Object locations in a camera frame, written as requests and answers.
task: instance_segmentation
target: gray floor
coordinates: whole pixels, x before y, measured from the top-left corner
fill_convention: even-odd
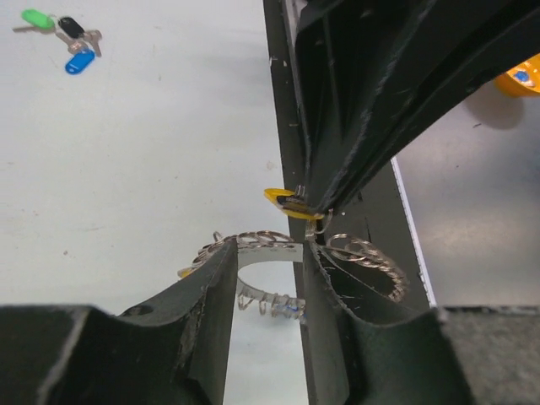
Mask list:
[[[397,157],[438,305],[540,305],[540,98],[487,84]]]

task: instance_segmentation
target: white table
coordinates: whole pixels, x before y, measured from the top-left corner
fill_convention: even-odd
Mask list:
[[[66,74],[54,35],[11,31],[24,8],[101,30],[103,57]],[[262,2],[8,2],[0,21],[2,304],[117,314],[215,230],[288,232],[262,196],[283,184]],[[245,280],[294,296],[291,268]],[[235,313],[225,403],[307,403],[297,322]]]

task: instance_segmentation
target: bunch of keys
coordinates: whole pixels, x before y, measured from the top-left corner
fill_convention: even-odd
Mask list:
[[[62,33],[57,30],[51,15],[46,15],[34,9],[23,11],[21,17],[30,25],[13,28],[13,32],[37,31],[42,34],[54,33],[57,38],[67,45],[67,50],[73,55],[73,58],[66,64],[67,73],[81,73],[96,56],[101,57],[99,42],[102,35],[98,30],[86,31],[71,17],[62,17],[58,20],[58,26],[63,30]],[[89,49],[87,42],[91,45],[93,51]]]

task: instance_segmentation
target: black key tag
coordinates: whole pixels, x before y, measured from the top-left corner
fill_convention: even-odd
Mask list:
[[[84,34],[84,28],[71,17],[62,17],[58,20],[58,25],[69,37],[73,38],[74,40],[77,40]]]

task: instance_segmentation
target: table surface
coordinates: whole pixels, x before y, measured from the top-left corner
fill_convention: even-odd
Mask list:
[[[540,305],[539,113],[486,84],[397,156],[438,305]]]
[[[103,34],[79,76],[20,12]],[[2,304],[120,313],[177,280],[215,230],[288,233],[262,2],[9,2],[0,15]],[[245,281],[294,296],[292,266]],[[297,322],[236,310],[225,403],[307,403]]]

